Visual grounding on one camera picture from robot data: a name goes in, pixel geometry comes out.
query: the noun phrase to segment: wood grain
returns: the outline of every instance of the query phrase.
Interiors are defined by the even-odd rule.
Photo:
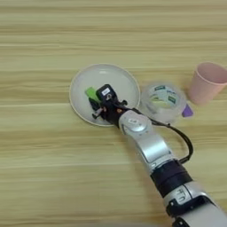
[[[117,129],[83,122],[73,76],[94,63],[187,91],[201,61],[226,66],[226,0],[0,1],[0,225],[170,226],[159,194]],[[227,91],[177,126],[186,167],[227,212]],[[177,137],[159,129],[177,154]]]

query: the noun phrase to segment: black cable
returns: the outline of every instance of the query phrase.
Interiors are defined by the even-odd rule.
[[[137,109],[133,109],[133,111],[137,112],[138,114],[142,114]],[[188,160],[190,160],[190,158],[193,155],[193,151],[194,151],[193,144],[192,144],[192,141],[190,140],[190,138],[188,138],[181,130],[179,130],[179,129],[173,127],[173,126],[171,126],[170,124],[165,124],[163,122],[156,121],[156,120],[154,120],[152,118],[149,118],[149,119],[152,121],[153,125],[167,127],[168,129],[172,129],[173,131],[175,131],[185,141],[185,143],[188,146],[188,152],[189,152],[186,157],[184,157],[184,158],[182,158],[180,160],[180,162],[182,164],[185,164]]]

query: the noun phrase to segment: pink paper cup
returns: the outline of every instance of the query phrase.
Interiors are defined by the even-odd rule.
[[[196,105],[212,100],[227,85],[227,70],[215,63],[197,66],[189,89],[189,98]]]

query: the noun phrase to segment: clear tape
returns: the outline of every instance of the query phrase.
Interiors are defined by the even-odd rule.
[[[141,111],[156,121],[172,123],[182,114],[187,102],[185,94],[167,82],[149,84],[141,96]]]

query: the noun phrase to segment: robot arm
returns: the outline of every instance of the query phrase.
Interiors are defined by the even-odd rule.
[[[192,180],[164,139],[155,132],[151,120],[119,102],[110,85],[97,91],[101,101],[98,114],[120,128],[136,147],[141,161],[160,195],[173,227],[226,227],[226,214]]]

